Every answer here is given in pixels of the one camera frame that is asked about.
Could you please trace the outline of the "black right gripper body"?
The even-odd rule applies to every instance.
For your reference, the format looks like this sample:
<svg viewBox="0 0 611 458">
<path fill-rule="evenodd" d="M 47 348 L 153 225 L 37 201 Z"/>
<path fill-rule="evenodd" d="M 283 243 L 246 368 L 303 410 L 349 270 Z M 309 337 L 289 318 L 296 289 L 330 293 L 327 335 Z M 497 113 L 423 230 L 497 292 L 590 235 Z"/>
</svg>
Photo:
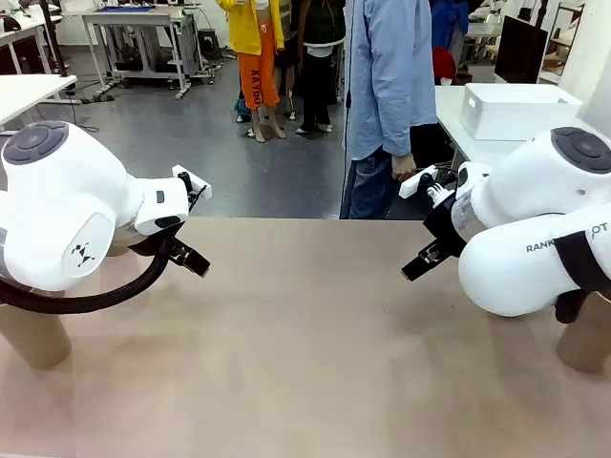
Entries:
<svg viewBox="0 0 611 458">
<path fill-rule="evenodd" d="M 455 202 L 455 194 L 450 192 L 441 202 L 435 203 L 424 221 L 425 227 L 434 237 L 430 248 L 437 253 L 461 253 L 466 246 L 466 241 L 453 225 L 452 209 Z"/>
</svg>

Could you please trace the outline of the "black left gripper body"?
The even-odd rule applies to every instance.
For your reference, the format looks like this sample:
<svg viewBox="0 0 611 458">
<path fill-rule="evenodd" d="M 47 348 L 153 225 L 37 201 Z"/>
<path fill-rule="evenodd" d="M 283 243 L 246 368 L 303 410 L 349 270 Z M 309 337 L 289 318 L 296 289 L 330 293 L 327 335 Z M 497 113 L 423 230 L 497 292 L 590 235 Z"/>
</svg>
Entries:
<svg viewBox="0 0 611 458">
<path fill-rule="evenodd" d="M 128 248 L 140 256 L 168 256 L 170 252 L 172 229 L 165 229 L 146 237 L 144 240 L 133 243 Z"/>
</svg>

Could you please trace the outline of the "person's left hand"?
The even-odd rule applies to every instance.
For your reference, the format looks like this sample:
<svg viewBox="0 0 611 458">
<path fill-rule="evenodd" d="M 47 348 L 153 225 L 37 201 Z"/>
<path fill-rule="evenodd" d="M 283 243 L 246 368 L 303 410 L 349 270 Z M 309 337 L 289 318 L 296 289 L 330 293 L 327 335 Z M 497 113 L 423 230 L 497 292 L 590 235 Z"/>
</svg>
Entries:
<svg viewBox="0 0 611 458">
<path fill-rule="evenodd" d="M 412 155 L 391 157 L 391 176 L 404 182 L 416 173 L 416 164 Z"/>
</svg>

